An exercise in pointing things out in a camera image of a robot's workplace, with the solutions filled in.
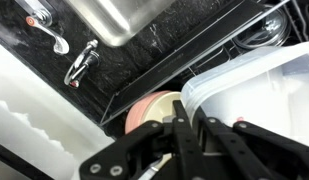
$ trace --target faucet handle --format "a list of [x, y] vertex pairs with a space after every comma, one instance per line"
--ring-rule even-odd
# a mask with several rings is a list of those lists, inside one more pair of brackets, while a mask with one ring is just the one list
[[47, 26], [52, 24], [51, 14], [44, 10], [34, 12], [34, 15], [26, 17], [26, 22], [29, 26], [36, 27], [46, 32], [55, 38], [54, 52], [60, 55], [67, 54], [70, 47], [67, 41], [55, 31], [49, 29]]

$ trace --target white plastic container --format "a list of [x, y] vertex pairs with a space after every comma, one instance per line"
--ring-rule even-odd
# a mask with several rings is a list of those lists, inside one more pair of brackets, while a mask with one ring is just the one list
[[202, 107], [228, 126], [245, 120], [309, 145], [309, 42], [237, 57], [192, 78], [181, 98], [191, 120]]

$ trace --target drying rack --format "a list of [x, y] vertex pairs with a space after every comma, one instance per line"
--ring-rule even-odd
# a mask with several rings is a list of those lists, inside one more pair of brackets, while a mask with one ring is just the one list
[[[279, 1], [267, 11], [264, 11], [264, 6], [260, 3], [233, 0], [163, 55], [158, 65], [115, 93], [99, 126], [104, 128], [109, 122], [126, 113], [139, 99], [177, 76], [182, 77], [182, 82], [185, 83], [208, 69], [246, 53], [247, 51], [238, 47], [232, 39], [279, 8], [286, 12], [292, 26], [284, 45], [309, 41], [307, 24], [296, 0]], [[236, 17], [236, 23], [231, 23], [233, 17]]]

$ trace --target plastic lid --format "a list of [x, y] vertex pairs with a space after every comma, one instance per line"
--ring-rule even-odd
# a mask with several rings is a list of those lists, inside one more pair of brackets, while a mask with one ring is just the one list
[[263, 47], [189, 80], [181, 99], [190, 120], [198, 107], [212, 95], [309, 54], [309, 42], [290, 47]]
[[286, 14], [278, 9], [239, 34], [234, 38], [234, 41], [245, 49], [278, 46], [285, 42], [290, 30]]

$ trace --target black marble countertop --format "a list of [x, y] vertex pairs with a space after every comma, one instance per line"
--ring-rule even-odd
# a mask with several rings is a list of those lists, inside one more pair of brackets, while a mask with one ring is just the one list
[[118, 48], [100, 43], [101, 64], [79, 89], [63, 83], [65, 74], [86, 43], [97, 38], [64, 1], [48, 0], [59, 21], [52, 29], [69, 43], [70, 52], [53, 52], [54, 38], [29, 27], [26, 12], [14, 0], [0, 0], [0, 43], [94, 122], [99, 122], [113, 93], [158, 63], [158, 57], [228, 0], [176, 0], [171, 7]]

